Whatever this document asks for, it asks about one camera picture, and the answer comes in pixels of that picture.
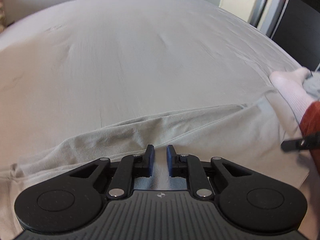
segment gray fabric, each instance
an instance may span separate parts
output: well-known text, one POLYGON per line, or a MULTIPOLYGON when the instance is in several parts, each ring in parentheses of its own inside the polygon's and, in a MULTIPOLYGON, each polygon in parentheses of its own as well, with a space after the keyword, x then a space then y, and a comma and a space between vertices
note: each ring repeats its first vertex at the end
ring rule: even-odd
POLYGON ((0 158, 11 165, 0 173, 0 238, 21 231, 13 204, 26 187, 147 144, 156 147, 154 175, 136 188, 185 187, 168 177, 170 143, 299 187, 304 155, 284 154, 280 143, 300 130, 268 78, 298 67, 201 0, 77 0, 10 26, 0 35, 0 158))
MULTIPOLYGON (((303 160, 299 160, 299 155, 284 154, 280 150, 281 142, 289 135, 268 100, 271 98, 272 101, 276 95, 271 90, 250 105, 216 106, 146 116, 75 136, 57 147, 21 158, 10 172, 0 173, 0 188, 5 189, 4 185, 10 182, 10 191, 3 193, 15 199, 21 190, 85 162, 100 157, 119 161, 125 155, 143 153, 148 144, 155 146, 154 172, 151 178, 136 179, 137 189, 186 188, 185 179, 168 176, 168 144, 173 144, 177 153, 193 154, 202 161, 221 156, 299 187, 308 168, 303 160), (297 161, 302 161, 301 165, 297 166, 297 161), (279 169, 279 162, 284 170, 279 169)), ((299 130, 292 133, 297 136, 299 130)), ((17 221, 12 230, 16 233, 19 230, 17 221)))
POLYGON ((312 76, 304 81, 303 88, 315 100, 320 100, 320 73, 312 72, 312 76))

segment mattress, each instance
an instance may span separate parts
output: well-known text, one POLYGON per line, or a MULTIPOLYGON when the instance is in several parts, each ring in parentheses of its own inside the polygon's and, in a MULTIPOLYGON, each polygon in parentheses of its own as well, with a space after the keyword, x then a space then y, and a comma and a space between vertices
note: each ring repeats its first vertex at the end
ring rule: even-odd
POLYGON ((268 79, 299 67, 202 0, 75 0, 15 23, 0 34, 0 238, 21 231, 19 192, 99 156, 152 143, 158 178, 136 187, 183 187, 164 175, 174 142, 300 187, 309 203, 300 231, 316 239, 318 175, 308 152, 281 152, 301 134, 268 79))

